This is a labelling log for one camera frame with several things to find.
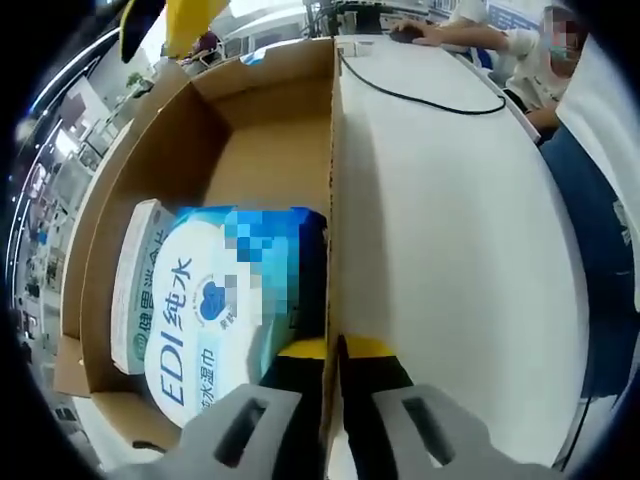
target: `white shirt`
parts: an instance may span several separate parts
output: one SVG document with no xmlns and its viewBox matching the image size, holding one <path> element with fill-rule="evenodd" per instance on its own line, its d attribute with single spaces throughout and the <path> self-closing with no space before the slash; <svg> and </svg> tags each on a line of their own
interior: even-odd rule
<svg viewBox="0 0 640 480">
<path fill-rule="evenodd" d="M 556 114 L 622 203 L 640 311 L 640 107 L 617 67 L 591 37 Z"/>
<path fill-rule="evenodd" d="M 507 88 L 530 110 L 557 105 L 570 79 L 553 73 L 549 51 L 542 45 L 540 34 L 520 28 L 504 33 L 509 44 L 507 53 L 518 60 Z"/>
<path fill-rule="evenodd" d="M 460 0 L 446 23 L 453 23 L 461 18 L 481 25 L 486 24 L 488 20 L 487 0 Z"/>
</svg>

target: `yellow object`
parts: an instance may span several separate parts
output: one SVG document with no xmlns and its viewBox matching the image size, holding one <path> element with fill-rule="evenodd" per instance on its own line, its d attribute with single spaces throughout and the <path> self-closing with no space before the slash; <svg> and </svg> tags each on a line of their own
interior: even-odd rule
<svg viewBox="0 0 640 480">
<path fill-rule="evenodd" d="M 310 358 L 324 360 L 327 358 L 327 343 L 324 338 L 298 340 L 278 353 L 279 357 Z"/>
<path fill-rule="evenodd" d="M 393 357 L 395 354 L 380 340 L 375 338 L 345 335 L 349 358 Z"/>
<path fill-rule="evenodd" d="M 167 0 L 167 53 L 184 57 L 229 0 Z"/>
</svg>

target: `person's arm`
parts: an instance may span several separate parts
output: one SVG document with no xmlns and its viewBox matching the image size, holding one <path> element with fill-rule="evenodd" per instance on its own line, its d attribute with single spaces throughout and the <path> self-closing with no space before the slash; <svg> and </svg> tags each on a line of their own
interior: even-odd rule
<svg viewBox="0 0 640 480">
<path fill-rule="evenodd" d="M 440 24 L 440 28 L 443 29 L 448 29 L 448 28 L 470 28 L 470 27 L 477 27 L 478 25 L 480 25 L 477 22 L 474 22 L 473 20 L 470 20 L 468 18 L 465 17 L 460 17 L 457 20 L 453 20 L 450 23 L 442 23 Z"/>
<path fill-rule="evenodd" d="M 427 28 L 423 29 L 424 37 L 417 38 L 413 43 L 438 47 L 443 43 L 461 47 L 485 48 L 496 52 L 506 52 L 509 49 L 507 36 L 493 28 Z"/>
<path fill-rule="evenodd" d="M 558 120 L 558 116 L 556 115 L 556 108 L 557 105 L 541 108 L 540 110 L 533 110 L 527 113 L 527 119 L 539 132 L 550 128 L 558 128 L 560 126 L 560 120 Z"/>
</svg>

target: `face mask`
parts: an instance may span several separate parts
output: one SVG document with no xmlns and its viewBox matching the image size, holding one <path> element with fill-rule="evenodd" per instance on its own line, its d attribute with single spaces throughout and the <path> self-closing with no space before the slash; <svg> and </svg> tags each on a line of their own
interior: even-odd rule
<svg viewBox="0 0 640 480">
<path fill-rule="evenodd" d="M 554 34 L 552 30 L 546 29 L 542 35 L 542 45 L 553 58 L 559 60 L 570 60 L 570 54 L 573 51 L 571 47 L 567 45 L 566 35 Z"/>
</svg>

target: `white table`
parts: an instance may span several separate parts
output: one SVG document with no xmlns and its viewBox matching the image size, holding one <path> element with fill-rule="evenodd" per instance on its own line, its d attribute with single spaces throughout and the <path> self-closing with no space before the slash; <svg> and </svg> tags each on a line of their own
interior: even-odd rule
<svg viewBox="0 0 640 480">
<path fill-rule="evenodd" d="M 442 49 L 359 38 L 375 41 L 371 56 L 347 61 L 381 87 L 458 109 L 499 104 Z M 414 382 L 477 414 L 503 452 L 551 465 L 576 411 L 588 326 L 573 229 L 542 157 L 507 109 L 438 111 L 345 68 L 341 86 L 343 330 L 388 342 Z"/>
</svg>

